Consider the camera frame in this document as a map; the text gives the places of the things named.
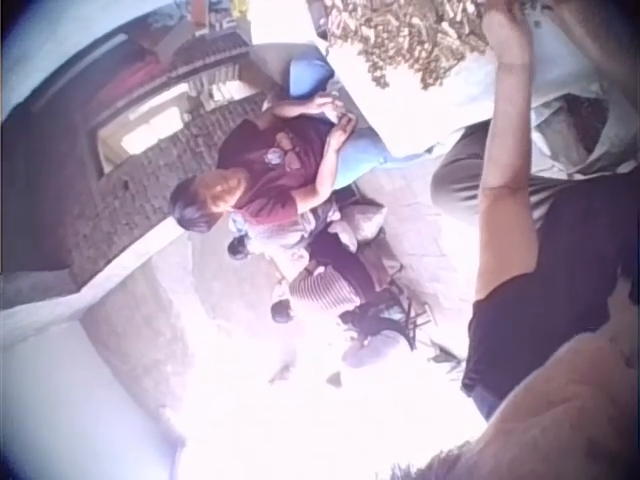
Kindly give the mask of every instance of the black shirt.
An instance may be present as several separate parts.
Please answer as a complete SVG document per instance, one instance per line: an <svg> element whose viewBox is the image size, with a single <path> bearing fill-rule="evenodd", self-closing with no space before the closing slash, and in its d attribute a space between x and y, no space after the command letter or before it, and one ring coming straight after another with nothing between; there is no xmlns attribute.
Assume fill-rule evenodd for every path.
<svg viewBox="0 0 640 480"><path fill-rule="evenodd" d="M608 320L620 270L637 289L639 205L638 168L565 188L540 229L535 271L474 304L462 389L486 418L565 342Z"/></svg>

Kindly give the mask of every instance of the dried leaves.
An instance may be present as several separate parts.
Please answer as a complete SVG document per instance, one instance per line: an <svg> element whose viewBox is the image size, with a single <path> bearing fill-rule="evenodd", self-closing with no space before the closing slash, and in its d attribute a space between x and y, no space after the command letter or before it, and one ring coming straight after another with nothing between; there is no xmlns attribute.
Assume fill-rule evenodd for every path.
<svg viewBox="0 0 640 480"><path fill-rule="evenodd" d="M406 65L423 89L440 85L468 54L484 52L478 0L325 0L329 45L360 46L376 85Z"/></svg>

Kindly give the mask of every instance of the chair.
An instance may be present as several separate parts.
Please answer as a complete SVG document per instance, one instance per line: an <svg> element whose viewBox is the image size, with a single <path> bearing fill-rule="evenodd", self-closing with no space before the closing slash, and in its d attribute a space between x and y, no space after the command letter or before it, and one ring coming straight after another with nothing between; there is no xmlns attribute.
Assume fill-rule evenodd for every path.
<svg viewBox="0 0 640 480"><path fill-rule="evenodd" d="M395 280L390 282L389 287L379 291L372 300L360 305L358 311L365 315L377 315L402 323L413 345L416 345L418 329L433 320L428 308L424 312L415 308L414 301Z"/></svg>

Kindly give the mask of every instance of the maroon t-shirt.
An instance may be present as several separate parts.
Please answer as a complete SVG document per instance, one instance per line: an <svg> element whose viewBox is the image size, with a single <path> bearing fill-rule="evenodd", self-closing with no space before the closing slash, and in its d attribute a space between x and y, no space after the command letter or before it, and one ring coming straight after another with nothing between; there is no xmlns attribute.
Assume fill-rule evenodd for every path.
<svg viewBox="0 0 640 480"><path fill-rule="evenodd" d="M218 168L249 172L249 188L235 205L247 222L272 225L298 216L291 192L315 181L331 128L299 116L264 130L246 119L233 129L220 146Z"/></svg>

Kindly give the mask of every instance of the bag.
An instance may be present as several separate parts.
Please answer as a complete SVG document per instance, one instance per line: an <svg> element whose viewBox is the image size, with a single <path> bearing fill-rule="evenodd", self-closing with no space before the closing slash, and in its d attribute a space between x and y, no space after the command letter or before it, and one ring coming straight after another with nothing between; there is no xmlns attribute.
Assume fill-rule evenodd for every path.
<svg viewBox="0 0 640 480"><path fill-rule="evenodd" d="M374 204L349 205L341 213L342 220L349 226L357 242L368 243L382 230L387 207Z"/></svg>

